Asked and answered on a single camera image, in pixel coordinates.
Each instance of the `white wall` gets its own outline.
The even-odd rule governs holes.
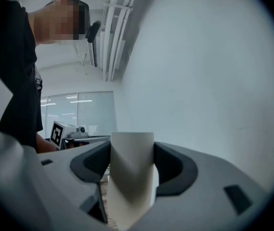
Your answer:
[[[136,23],[119,89],[131,118],[118,130],[153,131],[156,141],[222,157],[271,191],[274,25],[264,8],[256,0],[154,0]]]

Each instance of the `window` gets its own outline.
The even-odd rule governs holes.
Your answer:
[[[117,130],[113,93],[79,93],[77,121],[89,135],[111,135],[112,131]]]
[[[112,92],[72,93],[41,98],[43,138],[50,138],[54,121],[83,126],[89,135],[111,135],[116,131]]]

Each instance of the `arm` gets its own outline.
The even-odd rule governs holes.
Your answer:
[[[37,153],[55,152],[56,150],[56,146],[37,134]]]

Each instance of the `black t-shirt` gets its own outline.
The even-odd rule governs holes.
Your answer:
[[[25,8],[18,2],[5,2],[0,10],[0,78],[13,97],[1,118],[0,131],[34,148],[36,132],[43,129],[42,81],[36,79],[35,48]]]

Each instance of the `person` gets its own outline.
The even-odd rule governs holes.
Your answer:
[[[35,67],[35,48],[85,38],[89,7],[79,0],[53,0],[32,13],[17,1],[7,0],[0,7],[0,78],[13,94],[0,120],[0,131],[34,147],[37,153],[56,151],[37,133],[43,130],[43,82]]]

